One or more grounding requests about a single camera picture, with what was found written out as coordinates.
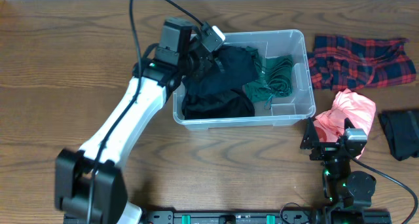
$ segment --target table surface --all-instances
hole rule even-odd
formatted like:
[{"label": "table surface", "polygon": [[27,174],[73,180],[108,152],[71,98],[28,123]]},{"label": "table surface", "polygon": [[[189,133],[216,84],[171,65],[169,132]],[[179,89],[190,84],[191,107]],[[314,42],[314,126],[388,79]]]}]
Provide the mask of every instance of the table surface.
[{"label": "table surface", "polygon": [[[224,32],[299,29],[312,50],[317,33],[407,37],[419,66],[418,0],[181,0]],[[138,0],[135,20],[146,46],[166,16],[159,0]],[[54,209],[54,159],[77,150],[122,98],[136,62],[128,0],[6,1],[0,15],[0,223],[60,223]],[[360,90],[383,109],[419,107],[418,81]],[[317,113],[336,92],[316,90]],[[305,125],[188,131],[172,117],[172,99],[147,125],[124,178],[139,206],[178,210],[279,210],[287,202],[324,203],[320,162],[299,150]],[[419,193],[419,159],[396,161],[377,117],[362,162]],[[352,163],[352,170],[364,170]],[[377,179],[374,208],[394,223],[413,199]],[[411,223],[419,223],[416,215]]]}]

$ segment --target folded green cloth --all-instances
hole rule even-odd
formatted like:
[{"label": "folded green cloth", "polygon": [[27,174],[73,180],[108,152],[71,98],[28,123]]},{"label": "folded green cloth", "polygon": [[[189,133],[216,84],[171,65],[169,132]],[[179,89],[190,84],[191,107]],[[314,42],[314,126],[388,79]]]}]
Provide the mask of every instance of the folded green cloth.
[{"label": "folded green cloth", "polygon": [[270,101],[275,97],[289,96],[293,91],[291,73],[293,58],[291,55],[277,58],[262,58],[257,49],[247,47],[252,54],[259,78],[244,85],[246,95],[252,103]]}]

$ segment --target red and blue plaid fabric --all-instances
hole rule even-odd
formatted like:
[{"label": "red and blue plaid fabric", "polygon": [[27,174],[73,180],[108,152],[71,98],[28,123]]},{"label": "red and blue plaid fabric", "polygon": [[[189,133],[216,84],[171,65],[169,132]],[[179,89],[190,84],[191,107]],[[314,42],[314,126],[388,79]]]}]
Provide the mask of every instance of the red and blue plaid fabric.
[{"label": "red and blue plaid fabric", "polygon": [[313,88],[358,90],[411,83],[416,70],[404,50],[407,41],[316,36],[314,51],[308,53]]}]

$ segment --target black cloth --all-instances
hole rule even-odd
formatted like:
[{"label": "black cloth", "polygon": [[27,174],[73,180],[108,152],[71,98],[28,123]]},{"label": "black cloth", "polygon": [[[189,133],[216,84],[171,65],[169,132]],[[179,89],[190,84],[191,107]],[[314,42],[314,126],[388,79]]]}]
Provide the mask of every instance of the black cloth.
[{"label": "black cloth", "polygon": [[379,114],[390,153],[398,161],[419,155],[419,110],[385,111]]},{"label": "black cloth", "polygon": [[225,45],[214,57],[218,57],[222,66],[211,67],[200,82],[192,77],[182,79],[189,95],[205,96],[241,88],[259,77],[252,54],[244,48]]},{"label": "black cloth", "polygon": [[197,96],[186,94],[182,102],[185,119],[254,117],[255,108],[241,89]]}]

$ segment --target white plastic bin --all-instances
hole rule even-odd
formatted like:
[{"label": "white plastic bin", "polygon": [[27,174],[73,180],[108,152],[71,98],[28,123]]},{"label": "white plastic bin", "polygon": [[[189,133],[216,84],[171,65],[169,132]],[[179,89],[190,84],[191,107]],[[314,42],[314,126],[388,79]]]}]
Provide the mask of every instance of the white plastic bin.
[{"label": "white plastic bin", "polygon": [[291,76],[293,93],[285,98],[274,98],[269,110],[264,109],[265,102],[255,103],[255,117],[185,120],[182,114],[185,87],[181,84],[173,93],[173,117],[177,123],[189,130],[226,126],[285,126],[314,115],[316,105],[308,69],[306,45],[304,35],[299,30],[226,33],[225,37],[225,45],[254,47],[266,58],[291,54],[294,62]]}]

